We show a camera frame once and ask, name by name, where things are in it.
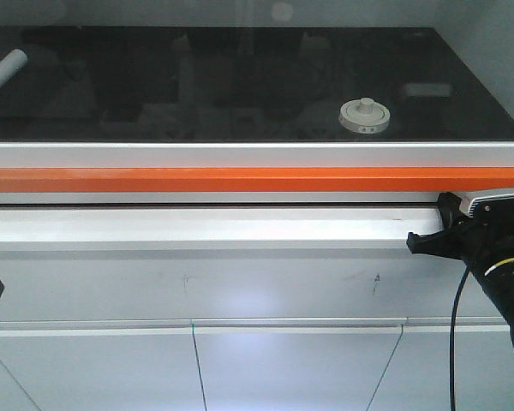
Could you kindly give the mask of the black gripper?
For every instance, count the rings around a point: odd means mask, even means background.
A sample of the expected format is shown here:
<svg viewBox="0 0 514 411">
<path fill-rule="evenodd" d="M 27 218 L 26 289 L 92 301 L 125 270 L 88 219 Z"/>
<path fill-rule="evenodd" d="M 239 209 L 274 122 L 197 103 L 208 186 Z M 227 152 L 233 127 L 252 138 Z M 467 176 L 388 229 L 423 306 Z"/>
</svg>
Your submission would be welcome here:
<svg viewBox="0 0 514 411">
<path fill-rule="evenodd" d="M 410 252 L 462 259 L 473 274 L 489 274 L 514 263 L 514 214 L 465 221 L 461 203 L 454 193 L 441 193 L 437 207 L 442 226 L 449 228 L 429 235 L 409 232 L 406 245 Z"/>
</svg>

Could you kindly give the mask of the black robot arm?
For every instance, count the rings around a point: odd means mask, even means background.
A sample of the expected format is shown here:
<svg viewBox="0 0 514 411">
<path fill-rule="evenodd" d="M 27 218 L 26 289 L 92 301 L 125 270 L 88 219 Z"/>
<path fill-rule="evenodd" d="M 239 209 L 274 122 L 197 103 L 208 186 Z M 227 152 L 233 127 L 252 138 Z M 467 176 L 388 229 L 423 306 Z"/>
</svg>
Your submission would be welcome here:
<svg viewBox="0 0 514 411">
<path fill-rule="evenodd" d="M 443 229 L 430 235 L 408 233 L 412 253 L 462 260 L 467 271 L 451 310 L 450 359 L 454 359 L 457 308 L 468 275 L 475 280 L 509 325 L 514 348 L 514 192 L 442 193 L 437 200 Z"/>
</svg>

